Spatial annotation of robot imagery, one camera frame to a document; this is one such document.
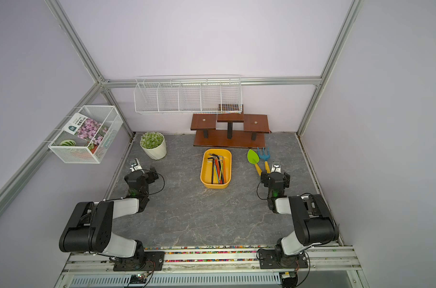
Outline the green small hex key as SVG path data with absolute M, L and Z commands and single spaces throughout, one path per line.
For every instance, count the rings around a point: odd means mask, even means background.
M 226 182 L 226 180 L 225 180 L 225 171 L 224 171 L 225 167 L 224 167 L 224 165 L 222 165 L 221 168 L 222 168 L 222 177 L 223 177 L 223 183 L 222 184 L 224 184 Z

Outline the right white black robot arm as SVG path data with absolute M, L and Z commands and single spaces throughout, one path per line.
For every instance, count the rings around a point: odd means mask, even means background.
M 329 244 L 339 238 L 339 226 L 320 194 L 285 195 L 290 176 L 287 173 L 262 172 L 261 182 L 268 188 L 268 208 L 275 214 L 292 217 L 293 232 L 280 238 L 274 249 L 259 249 L 260 269 L 299 269 L 308 267 L 307 250 Z

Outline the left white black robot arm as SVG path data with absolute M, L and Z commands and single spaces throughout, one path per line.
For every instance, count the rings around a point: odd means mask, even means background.
M 124 177 L 127 196 L 100 202 L 76 204 L 59 240 L 65 253 L 103 255 L 113 263 L 113 270 L 160 271 L 164 252 L 146 252 L 140 240 L 132 240 L 112 231 L 113 221 L 144 212 L 149 202 L 149 185 L 163 179 L 154 167 L 133 169 Z

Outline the red long hex key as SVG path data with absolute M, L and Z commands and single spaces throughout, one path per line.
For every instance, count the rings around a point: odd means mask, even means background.
M 226 183 L 226 172 L 225 172 L 225 158 L 223 156 L 218 156 L 219 168 L 220 168 L 220 183 Z

